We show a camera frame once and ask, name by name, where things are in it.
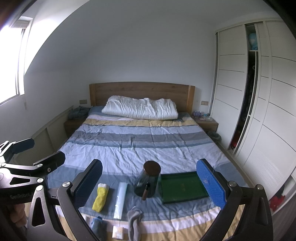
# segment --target bedside table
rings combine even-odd
[[[192,117],[194,121],[204,130],[204,132],[208,131],[217,131],[218,123],[213,120],[200,120],[198,117]]]
[[[81,119],[81,120],[67,120],[64,123],[66,135],[68,138],[72,136],[72,134],[82,125],[82,123],[86,119]]]

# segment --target gray sock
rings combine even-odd
[[[139,229],[139,222],[141,220],[142,211],[132,208],[128,211],[128,238],[130,241],[140,241],[141,233]]]

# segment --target folded duvet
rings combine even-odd
[[[111,96],[102,113],[141,120],[172,120],[178,117],[176,104],[170,99],[133,99]]]

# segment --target red object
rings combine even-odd
[[[240,138],[240,131],[236,130],[233,135],[232,141],[230,143],[234,148],[237,146],[239,138]]]
[[[272,211],[275,211],[277,209],[277,207],[283,202],[285,196],[282,196],[280,198],[278,198],[277,196],[273,196],[270,199],[270,204],[269,207],[272,209]]]

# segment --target wall socket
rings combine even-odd
[[[79,104],[87,104],[87,100],[79,100]]]
[[[208,101],[202,101],[201,105],[208,105],[209,102]]]

